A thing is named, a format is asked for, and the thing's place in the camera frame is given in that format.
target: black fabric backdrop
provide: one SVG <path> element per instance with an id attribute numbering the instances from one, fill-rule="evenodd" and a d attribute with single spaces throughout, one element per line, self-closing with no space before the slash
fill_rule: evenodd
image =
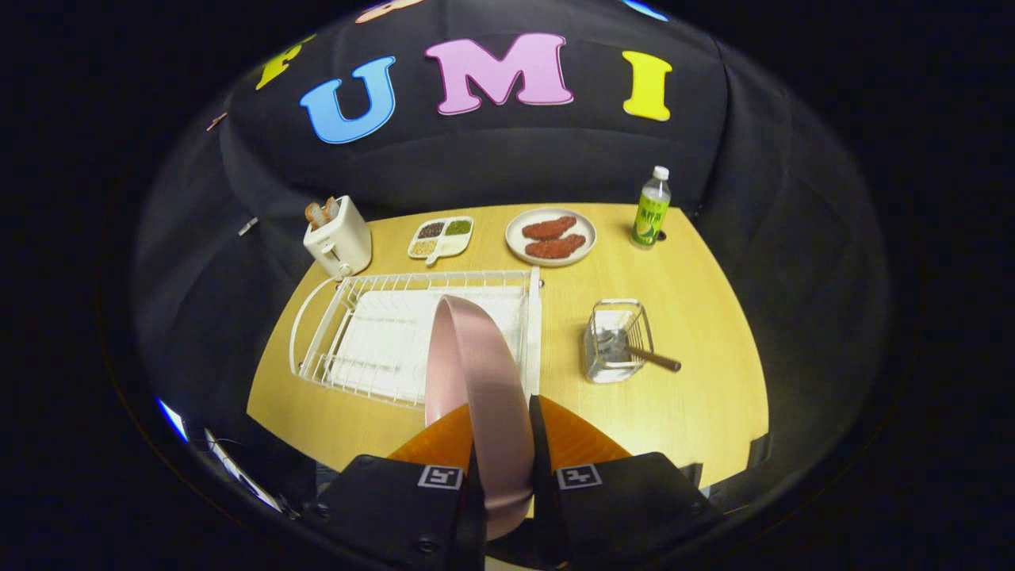
<path id="1" fill-rule="evenodd" d="M 654 164 L 671 168 L 674 203 L 727 272 L 768 387 L 772 457 L 717 501 L 750 501 L 842 434 L 880 364 L 888 272 L 859 169 L 793 93 L 707 34 L 620 2 L 425 0 L 363 24 L 352 17 L 317 30 L 260 90 L 254 70 L 212 100 L 184 129 L 140 219 L 131 303 L 152 383 L 185 418 L 244 442 L 230 453 L 255 481 L 290 498 L 313 493 L 309 460 L 245 412 L 268 336 L 312 262 L 301 244 L 310 201 L 348 194 L 367 219 L 632 202 Z M 566 39 L 571 103 L 495 105 L 473 88 L 478 110 L 436 112 L 444 87 L 426 48 L 470 38 L 502 57 L 533 31 Z M 670 121 L 622 111 L 622 50 L 671 63 Z M 357 117 L 368 99 L 349 73 L 387 55 L 397 60 L 392 118 L 351 143 L 321 141 L 299 97 L 342 78 L 342 112 Z"/>
<path id="2" fill-rule="evenodd" d="M 708 568 L 1004 568 L 1011 560 L 1010 525 L 1001 517 L 1008 473 L 997 451 L 1006 444 L 1009 400 L 1000 389 L 1010 375 L 998 375 L 1006 370 L 998 365 L 1010 360 L 998 312 L 1008 298 L 998 285 L 1007 282 L 1001 272 L 1011 256 L 999 197 L 1011 176 L 1003 152 L 1010 137 L 999 119 L 1010 101 L 1002 62 L 1011 54 L 1011 4 L 669 3 L 785 78 L 858 151 L 887 233 L 899 305 L 919 322 L 897 333 L 903 343 L 890 353 L 896 365 L 883 380 L 908 382 L 894 397 L 879 383 L 879 399 L 896 407 L 857 466 L 815 502 L 794 504 L 800 510 L 789 521 Z M 56 194 L 86 215 L 70 221 L 69 234 L 39 232 L 37 216 L 15 224 L 10 261 L 24 290 L 11 299 L 29 317 L 15 347 L 35 359 L 35 371 L 54 359 L 54 334 L 62 333 L 69 355 L 61 357 L 74 370 L 72 377 L 54 370 L 54 378 L 44 375 L 49 382 L 13 382 L 15 396 L 38 391 L 41 407 L 30 400 L 15 406 L 27 414 L 12 441 L 23 460 L 9 503 L 21 524 L 8 559 L 26 568 L 335 568 L 303 542 L 228 520 L 182 482 L 143 436 L 161 429 L 159 453 L 179 452 L 170 456 L 179 460 L 186 450 L 147 400 L 128 396 L 125 408 L 117 399 L 101 346 L 134 342 L 119 309 L 131 218 L 116 214 L 134 213 L 150 185 L 119 184 L 124 170 L 150 175 L 166 139 L 225 86 L 223 73 L 306 38 L 345 5 L 17 6 L 24 10 L 8 20 L 19 56 L 10 73 L 17 87 L 12 165 L 15 175 L 24 167 L 26 184 L 10 194 L 35 201 L 45 191 L 48 204 Z M 97 220 L 110 209 L 100 198 L 108 193 L 117 208 L 107 219 L 107 248 Z M 74 255 L 52 263 L 68 235 Z M 42 256 L 39 243 L 47 245 Z M 99 269 L 113 274 L 103 281 L 113 301 L 104 304 L 100 326 L 90 284 L 77 278 Z M 129 364 L 116 360 L 113 369 L 128 394 L 146 383 Z M 769 392 L 779 388 L 771 375 L 768 382 Z M 132 416 L 147 409 L 150 422 L 139 431 Z M 773 429 L 779 414 L 772 411 Z M 198 476 L 190 484 L 215 490 Z M 247 520 L 243 513 L 234 515 Z"/>

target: bottle label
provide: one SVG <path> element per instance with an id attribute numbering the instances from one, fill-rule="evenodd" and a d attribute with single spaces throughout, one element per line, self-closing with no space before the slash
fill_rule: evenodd
<path id="1" fill-rule="evenodd" d="M 669 207 L 669 202 L 653 200 L 642 194 L 637 205 L 637 215 L 634 216 L 634 226 L 631 228 L 631 239 L 640 245 L 655 243 Z"/>

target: letter u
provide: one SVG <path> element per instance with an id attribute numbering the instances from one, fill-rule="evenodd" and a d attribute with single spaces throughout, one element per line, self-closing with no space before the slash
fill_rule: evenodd
<path id="1" fill-rule="evenodd" d="M 388 74 L 388 68 L 394 63 L 395 58 L 387 56 L 364 63 L 352 71 L 353 77 L 359 77 L 365 83 L 370 99 L 369 110 L 358 119 L 350 120 L 342 116 L 336 96 L 341 79 L 330 79 L 308 91 L 299 99 L 299 104 L 307 108 L 317 136 L 327 143 L 342 144 L 365 137 L 387 123 L 395 113 L 395 91 Z"/>

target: drying rack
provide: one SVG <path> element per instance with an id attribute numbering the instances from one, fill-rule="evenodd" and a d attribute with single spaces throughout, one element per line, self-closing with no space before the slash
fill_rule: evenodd
<path id="1" fill-rule="evenodd" d="M 398 407 L 421 410 L 426 358 L 444 295 L 483 308 L 504 336 L 522 376 L 526 402 L 539 395 L 542 302 L 539 267 L 531 270 L 427 272 L 346 277 L 302 361 L 295 340 L 303 312 L 330 278 L 311 292 L 289 338 L 289 369 L 307 381 Z"/>

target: utensil holder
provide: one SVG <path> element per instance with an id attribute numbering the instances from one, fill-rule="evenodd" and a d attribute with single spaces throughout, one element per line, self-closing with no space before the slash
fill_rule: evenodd
<path id="1" fill-rule="evenodd" d="M 645 365 L 626 351 L 628 346 L 655 352 L 645 307 L 630 299 L 597 302 L 583 345 L 585 375 L 594 383 L 623 381 Z"/>

